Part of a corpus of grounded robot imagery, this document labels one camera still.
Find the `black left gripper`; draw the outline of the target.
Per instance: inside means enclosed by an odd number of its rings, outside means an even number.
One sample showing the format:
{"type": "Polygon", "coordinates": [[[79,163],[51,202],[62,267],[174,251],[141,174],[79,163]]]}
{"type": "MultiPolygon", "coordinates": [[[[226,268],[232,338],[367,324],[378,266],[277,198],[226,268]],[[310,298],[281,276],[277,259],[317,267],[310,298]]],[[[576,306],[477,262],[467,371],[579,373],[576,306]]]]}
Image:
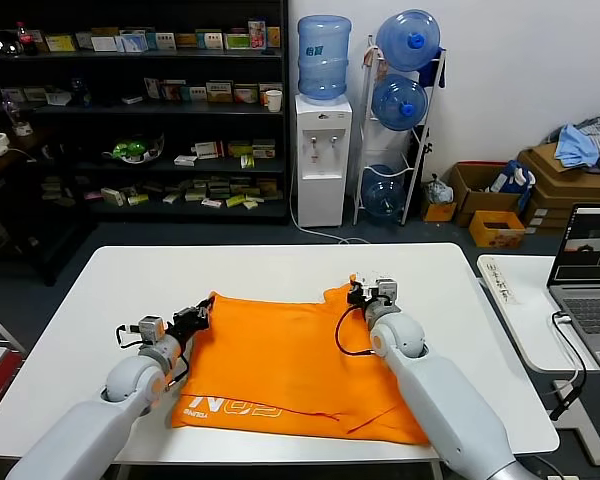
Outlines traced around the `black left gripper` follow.
{"type": "Polygon", "coordinates": [[[196,332],[209,329],[214,300],[214,297],[209,297],[195,307],[176,312],[172,317],[172,337],[179,343],[187,343],[196,332]]]}

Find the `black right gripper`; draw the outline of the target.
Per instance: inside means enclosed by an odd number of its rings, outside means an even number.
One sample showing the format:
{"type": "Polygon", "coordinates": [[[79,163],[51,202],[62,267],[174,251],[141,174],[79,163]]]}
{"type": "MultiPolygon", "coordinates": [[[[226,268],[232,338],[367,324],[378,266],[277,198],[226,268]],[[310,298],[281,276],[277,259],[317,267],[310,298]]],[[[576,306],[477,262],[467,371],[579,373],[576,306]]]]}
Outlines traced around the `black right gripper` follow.
{"type": "Polygon", "coordinates": [[[357,273],[351,274],[349,276],[349,282],[351,289],[347,293],[348,304],[359,303],[360,305],[365,306],[378,297],[379,288],[377,286],[368,285],[364,276],[358,275],[357,273]]]}

